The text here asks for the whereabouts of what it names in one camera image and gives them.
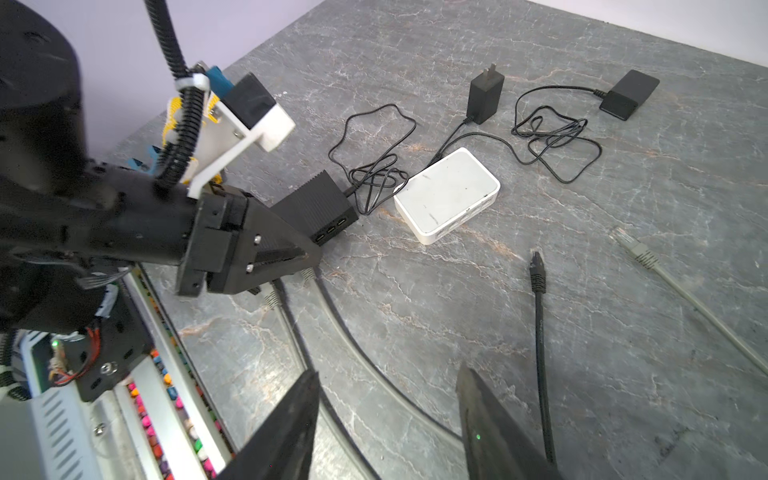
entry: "black cable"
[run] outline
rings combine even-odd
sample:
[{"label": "black cable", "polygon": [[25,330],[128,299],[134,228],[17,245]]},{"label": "black cable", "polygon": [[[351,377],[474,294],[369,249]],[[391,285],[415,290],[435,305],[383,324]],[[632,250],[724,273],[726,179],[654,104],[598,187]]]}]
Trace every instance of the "black cable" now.
[{"label": "black cable", "polygon": [[440,148],[438,148],[437,153],[435,153],[435,156],[432,157],[432,159],[429,161],[429,163],[427,164],[427,167],[431,167],[436,161],[442,158],[442,152],[446,149],[448,142],[450,142],[453,136],[456,135],[456,132],[459,130],[459,128],[463,127],[464,125],[468,124],[471,121],[472,119],[470,117],[467,117],[464,120],[462,120],[462,122],[458,124],[456,128],[453,129],[453,131],[448,136],[448,138],[446,138],[445,141],[442,142],[442,145],[440,146]]},{"label": "black cable", "polygon": [[[561,114],[550,105],[542,105],[541,107],[536,108],[525,119],[518,122],[518,105],[520,104],[520,100],[527,94],[530,94],[532,92],[539,91],[539,90],[548,89],[548,88],[588,91],[599,98],[603,98],[605,96],[605,92],[594,89],[594,88],[587,88],[587,87],[574,87],[569,85],[545,85],[543,87],[533,88],[531,90],[526,91],[524,94],[520,95],[518,97],[518,100],[515,102],[515,126],[512,127],[512,129],[510,130],[510,133],[516,137],[531,139],[528,142],[528,151],[534,155],[533,160],[523,161],[518,156],[517,152],[515,151],[515,148],[512,147],[512,144],[510,144],[508,141],[504,140],[501,137],[497,137],[496,135],[486,134],[485,132],[473,131],[467,134],[459,135],[454,141],[451,141],[451,142],[446,141],[443,144],[443,146],[440,147],[440,149],[437,151],[437,153],[435,154],[435,156],[432,158],[432,160],[429,162],[427,166],[432,165],[437,160],[441,159],[445,151],[448,150],[453,144],[460,141],[462,138],[467,138],[467,137],[477,135],[480,137],[492,138],[494,140],[502,142],[504,145],[507,146],[507,148],[509,148],[509,150],[512,152],[512,156],[514,156],[515,159],[518,161],[518,163],[520,163],[521,165],[530,165],[537,161],[540,161],[547,168],[547,170],[549,170],[549,172],[552,174],[555,180],[557,180],[562,184],[573,183],[577,178],[581,176],[581,174],[584,173],[585,170],[587,170],[587,168],[590,165],[592,165],[594,162],[598,160],[598,158],[600,158],[600,156],[603,154],[603,147],[597,141],[592,140],[591,138],[586,138],[581,136],[581,133],[587,127],[588,120],[586,118],[568,117],[567,115]],[[552,131],[540,131],[539,128],[541,126],[541,123],[544,121],[544,116],[539,114],[539,112],[541,111],[550,111],[553,114],[555,114],[558,118],[568,121],[568,123]],[[531,130],[521,131],[520,127],[522,127],[525,124],[530,124]],[[458,128],[454,130],[454,132],[451,134],[451,137],[455,134],[457,130]],[[573,178],[571,178],[570,180],[565,180],[560,175],[558,175],[557,172],[554,171],[554,168],[552,168],[552,166],[549,163],[547,163],[547,161],[544,159],[544,154],[550,148],[564,147],[565,145],[570,144],[574,140],[584,141],[589,144],[593,144],[598,149],[598,152],[594,156],[594,158],[589,163],[584,165],[581,168],[581,170],[579,170],[578,173]],[[536,151],[534,149],[534,144],[540,141],[544,142],[544,147],[541,149],[541,151]]]},{"label": "black cable", "polygon": [[[152,28],[160,44],[168,68],[174,79],[190,77],[192,72],[184,63],[174,24],[165,0],[144,0],[147,13],[152,21]],[[174,142],[166,142],[165,147],[157,158],[160,173],[155,178],[155,185],[161,190],[170,190],[184,176],[190,158],[197,146],[200,134],[200,123],[203,119],[205,93],[195,87],[184,88],[179,92],[183,115],[175,131],[177,138]]]},{"label": "black cable", "polygon": [[[5,337],[3,337],[3,340],[0,343],[0,364],[5,367],[11,366],[11,362],[13,360],[13,346],[16,343],[17,335],[17,329],[10,329],[5,333]],[[13,378],[13,372],[10,370],[5,370],[3,373],[0,373],[0,386],[10,386],[14,383],[16,383],[16,380]],[[7,395],[12,399],[18,400],[20,402],[24,402],[25,400],[32,398],[29,390],[20,385],[8,390]]]},{"label": "black cable", "polygon": [[[346,134],[349,130],[349,123],[353,118],[375,114],[377,111],[381,111],[387,107],[394,107],[401,117],[413,123],[413,126],[411,126],[411,129],[407,134],[403,135],[400,140],[387,148],[387,150],[381,154],[381,156],[376,159],[376,161],[365,164],[361,167],[347,169],[347,167],[333,158],[333,152],[339,148],[341,144],[344,143],[344,140],[346,140]],[[406,138],[410,137],[410,135],[416,129],[417,124],[418,123],[415,119],[402,113],[400,107],[398,107],[396,104],[382,105],[381,107],[375,108],[374,110],[364,111],[362,113],[353,114],[347,117],[346,121],[344,122],[344,133],[342,133],[341,140],[339,140],[339,143],[333,145],[333,147],[328,150],[328,158],[334,164],[339,165],[344,170],[344,174],[350,185],[344,194],[347,197],[352,194],[355,195],[355,206],[361,215],[370,215],[379,205],[383,204],[395,195],[395,187],[399,187],[401,185],[405,186],[408,183],[410,175],[408,172],[395,167],[398,156],[397,154],[392,153],[392,150],[400,145]],[[357,190],[359,190],[363,185],[368,186],[368,193],[365,195],[365,203],[361,205],[357,196]],[[391,188],[393,191],[386,197],[381,198],[385,188]]]},{"label": "black cable", "polygon": [[542,297],[547,293],[547,272],[544,261],[538,252],[534,252],[529,267],[531,272],[531,290],[536,296],[536,379],[538,380],[538,408],[541,413],[541,434],[544,436],[544,451],[547,461],[557,467],[554,457],[554,439],[552,422],[549,418],[549,394],[547,393],[547,371],[544,355],[544,307]]}]

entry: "gray marble tabletop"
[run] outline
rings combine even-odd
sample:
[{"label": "gray marble tabletop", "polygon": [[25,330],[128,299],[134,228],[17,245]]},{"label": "gray marble tabletop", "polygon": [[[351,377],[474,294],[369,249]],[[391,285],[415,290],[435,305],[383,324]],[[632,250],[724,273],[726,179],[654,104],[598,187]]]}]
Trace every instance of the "gray marble tabletop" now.
[{"label": "gray marble tabletop", "polygon": [[[521,0],[327,0],[227,69],[248,71],[296,121],[280,148],[250,148],[229,182],[268,204],[327,169],[344,119],[395,102],[419,122],[399,149],[411,172],[463,119],[469,81],[506,75],[481,127],[511,138],[514,101],[543,84],[608,90],[629,69],[660,79],[629,121],[585,93],[546,92],[589,118],[603,157],[559,184],[500,144],[462,144],[501,181],[495,204],[439,242],[416,241],[392,201],[323,248],[319,274],[379,368],[460,432],[455,380],[467,362],[539,447],[534,302],[540,250],[554,441],[565,478],[768,478],[768,379],[691,305],[607,235],[647,243],[748,343],[768,353],[768,69]],[[391,111],[353,124],[337,157],[354,167],[408,125]],[[112,156],[143,156],[161,119]],[[525,143],[512,140],[518,151]],[[582,146],[551,153],[564,175]],[[298,376],[262,298],[173,295],[175,269],[146,266],[222,419],[241,446]],[[465,460],[404,413],[345,350],[301,279],[289,306],[334,408],[382,478],[466,478]],[[319,422],[313,478],[357,478]]]}]

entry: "power adapter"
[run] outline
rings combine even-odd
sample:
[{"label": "power adapter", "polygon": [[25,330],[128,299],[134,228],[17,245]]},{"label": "power adapter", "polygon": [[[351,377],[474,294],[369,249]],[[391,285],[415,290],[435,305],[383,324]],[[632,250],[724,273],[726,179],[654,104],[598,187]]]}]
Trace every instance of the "power adapter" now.
[{"label": "power adapter", "polygon": [[502,96],[504,75],[496,71],[496,64],[484,70],[469,84],[467,118],[480,125],[496,113],[498,99]]}]

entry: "gray cable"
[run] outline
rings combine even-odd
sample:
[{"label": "gray cable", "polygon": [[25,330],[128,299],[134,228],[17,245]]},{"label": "gray cable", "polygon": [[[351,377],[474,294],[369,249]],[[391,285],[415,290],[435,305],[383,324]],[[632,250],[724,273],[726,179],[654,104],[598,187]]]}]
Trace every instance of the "gray cable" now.
[{"label": "gray cable", "polygon": [[331,323],[333,324],[333,327],[336,328],[336,331],[341,336],[342,340],[344,340],[344,343],[349,348],[349,350],[354,354],[355,358],[357,358],[358,362],[360,362],[360,364],[364,366],[366,370],[368,370],[368,373],[370,373],[373,378],[379,382],[384,390],[386,390],[387,393],[397,401],[397,403],[408,410],[421,423],[430,428],[438,436],[443,437],[448,443],[457,449],[464,451],[464,443],[461,437],[448,429],[448,427],[445,427],[443,424],[429,416],[428,413],[424,412],[424,410],[422,410],[418,405],[403,395],[402,392],[400,392],[397,387],[394,386],[375,365],[373,365],[366,354],[360,349],[357,343],[355,343],[355,340],[347,333],[341,321],[336,316],[336,313],[329,305],[328,299],[320,288],[319,280],[317,279],[315,270],[308,268],[306,270],[302,270],[301,274],[304,277],[304,280],[306,280],[306,282],[309,284],[310,290],[312,290],[315,296],[317,296],[317,299],[320,301],[320,305],[323,308],[323,312],[325,312],[325,314],[328,316]]},{"label": "gray cable", "polygon": [[621,228],[614,228],[613,231],[611,231],[611,237],[620,243],[621,246],[626,248],[629,253],[632,254],[634,259],[640,262],[642,266],[658,273],[659,276],[664,279],[665,282],[669,283],[669,285],[676,292],[678,292],[684,299],[691,302],[694,305],[694,308],[698,310],[702,315],[704,315],[712,323],[712,325],[714,325],[715,328],[717,328],[720,333],[722,333],[723,336],[725,336],[733,344],[733,346],[738,348],[738,350],[746,358],[748,358],[749,361],[754,363],[757,368],[763,370],[763,373],[768,375],[768,362],[766,362],[763,357],[755,352],[752,347],[747,345],[746,342],[744,342],[741,337],[739,337],[733,330],[731,330],[728,325],[721,322],[720,319],[715,316],[714,312],[708,309],[707,306],[701,302],[701,300],[686,290],[682,285],[680,285],[679,282],[677,282],[673,276],[670,275],[669,272],[660,266],[658,257],[655,253],[650,251],[648,245],[634,239]]},{"label": "gray cable", "polygon": [[[283,326],[283,330],[285,330],[285,333],[290,339],[290,352],[293,355],[293,361],[296,362],[302,371],[307,370],[310,367],[310,363],[307,361],[307,358],[304,356],[304,352],[301,350],[299,337],[296,334],[296,330],[293,329],[290,321],[288,320],[288,315],[286,314],[283,301],[280,299],[280,295],[277,293],[272,283],[265,283],[261,286],[261,289],[264,292],[267,305],[269,305],[272,310],[277,313],[277,317],[280,319],[280,325]],[[352,445],[352,443],[349,442],[349,438],[342,431],[339,424],[336,423],[333,415],[331,415],[331,412],[326,407],[326,404],[322,401],[320,402],[320,416],[323,417],[323,421],[326,423],[326,425],[328,425],[328,428],[336,438],[336,441],[339,443],[342,450],[344,450],[346,453],[347,458],[349,458],[349,460],[355,465],[357,471],[360,472],[360,475],[362,475],[362,477],[366,480],[378,480],[379,476],[376,474],[376,472],[373,471],[373,468],[366,461],[366,459],[363,458],[360,451],[354,445]]]}]

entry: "ethernet cable plug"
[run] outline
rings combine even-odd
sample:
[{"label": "ethernet cable plug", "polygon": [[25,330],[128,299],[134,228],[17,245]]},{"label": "ethernet cable plug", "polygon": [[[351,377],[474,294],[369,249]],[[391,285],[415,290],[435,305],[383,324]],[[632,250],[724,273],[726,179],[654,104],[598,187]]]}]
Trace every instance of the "ethernet cable plug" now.
[{"label": "ethernet cable plug", "polygon": [[539,252],[533,253],[528,271],[531,273],[531,290],[533,293],[547,293],[547,272]]},{"label": "ethernet cable plug", "polygon": [[625,232],[620,227],[614,228],[609,233],[609,236],[612,239],[616,240],[625,249],[627,249],[627,251],[632,255],[632,257],[634,257],[634,259],[637,260],[640,263],[640,265],[644,266],[645,268],[651,270],[654,268],[654,265],[658,263],[659,257],[657,257],[655,253],[650,251],[650,248],[648,248],[648,245],[638,240],[635,240],[633,237],[631,237],[627,232]]}]

